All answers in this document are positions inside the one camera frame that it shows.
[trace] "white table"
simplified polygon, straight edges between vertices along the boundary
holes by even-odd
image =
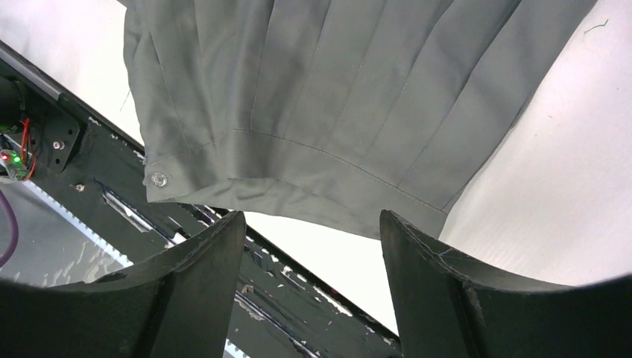
[[[0,39],[142,142],[122,59],[124,12],[116,0],[0,0]],[[631,98],[632,2],[601,0],[441,239],[555,283],[632,271]],[[292,219],[247,220],[396,332],[379,242]]]

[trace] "garment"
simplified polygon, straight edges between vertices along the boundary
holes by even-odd
[[[595,1],[131,1],[148,200],[437,237]]]

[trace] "button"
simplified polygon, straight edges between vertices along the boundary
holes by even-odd
[[[154,183],[155,186],[162,188],[167,185],[167,177],[163,173],[153,173],[151,175],[151,182]]]

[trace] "hole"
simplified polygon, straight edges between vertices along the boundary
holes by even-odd
[[[127,275],[122,272],[113,272],[111,274],[106,274],[105,276],[98,279],[98,283],[117,281],[125,278],[126,276]]]

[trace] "gray cloth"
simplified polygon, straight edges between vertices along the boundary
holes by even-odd
[[[148,200],[437,237],[595,1],[131,1]]]

